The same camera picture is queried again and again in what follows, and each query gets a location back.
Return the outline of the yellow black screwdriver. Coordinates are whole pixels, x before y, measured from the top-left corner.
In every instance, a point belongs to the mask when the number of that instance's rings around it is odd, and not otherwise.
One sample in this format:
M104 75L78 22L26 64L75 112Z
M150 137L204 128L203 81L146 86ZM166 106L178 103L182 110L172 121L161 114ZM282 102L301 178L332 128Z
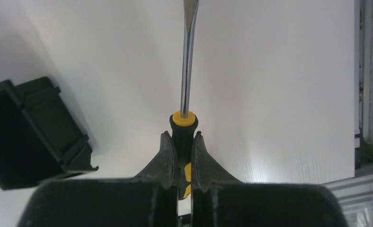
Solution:
M178 199L184 200L191 193L191 148L194 132L198 126L196 115L189 110L191 93L191 73L193 62L194 34L199 8L198 0L185 0L184 38L182 57L182 85L180 110L170 118L172 140L178 156Z

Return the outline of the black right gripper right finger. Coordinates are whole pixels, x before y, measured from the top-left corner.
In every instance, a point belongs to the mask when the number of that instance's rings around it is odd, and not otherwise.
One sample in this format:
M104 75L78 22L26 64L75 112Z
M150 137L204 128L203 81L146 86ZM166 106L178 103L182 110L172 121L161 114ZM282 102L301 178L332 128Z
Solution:
M212 185L242 184L226 171L207 151L200 131L193 139L191 149L191 226L213 226L214 198Z

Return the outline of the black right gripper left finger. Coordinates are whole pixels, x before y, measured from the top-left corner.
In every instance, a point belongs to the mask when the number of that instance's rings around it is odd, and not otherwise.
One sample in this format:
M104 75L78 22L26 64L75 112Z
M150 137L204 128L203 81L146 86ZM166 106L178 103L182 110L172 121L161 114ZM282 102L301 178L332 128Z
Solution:
M160 136L158 153L136 175L150 183L152 193L147 223L150 227L178 226L178 157L168 131Z

